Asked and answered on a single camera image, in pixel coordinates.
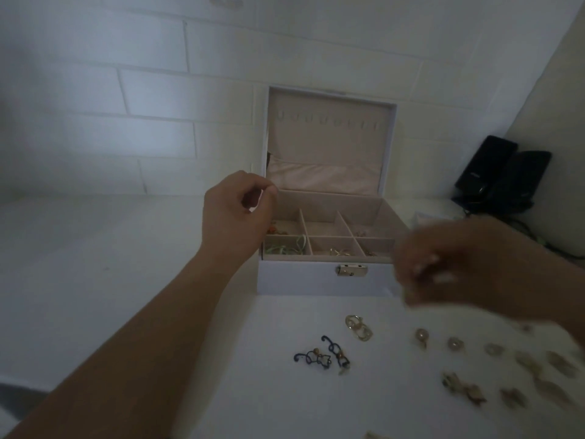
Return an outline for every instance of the jewelry box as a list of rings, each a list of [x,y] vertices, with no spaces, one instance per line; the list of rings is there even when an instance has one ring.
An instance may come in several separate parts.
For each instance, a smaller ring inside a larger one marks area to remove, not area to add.
[[[262,174],[279,188],[258,293],[389,295],[407,232],[383,198],[397,105],[270,87]]]

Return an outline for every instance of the hand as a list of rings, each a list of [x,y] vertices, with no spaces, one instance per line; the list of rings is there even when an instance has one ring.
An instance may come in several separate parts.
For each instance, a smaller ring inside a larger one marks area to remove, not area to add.
[[[569,331],[585,308],[581,268],[486,216],[414,231],[395,253],[395,273],[411,306],[469,304]]]
[[[205,194],[200,254],[238,270],[260,247],[277,196],[276,186],[264,177],[238,171],[224,178]]]

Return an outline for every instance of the jewelry box lid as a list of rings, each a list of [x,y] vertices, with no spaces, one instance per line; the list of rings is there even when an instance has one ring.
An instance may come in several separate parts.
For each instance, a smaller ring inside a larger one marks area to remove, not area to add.
[[[266,104],[262,167],[276,186],[383,196],[396,104],[288,87]]]

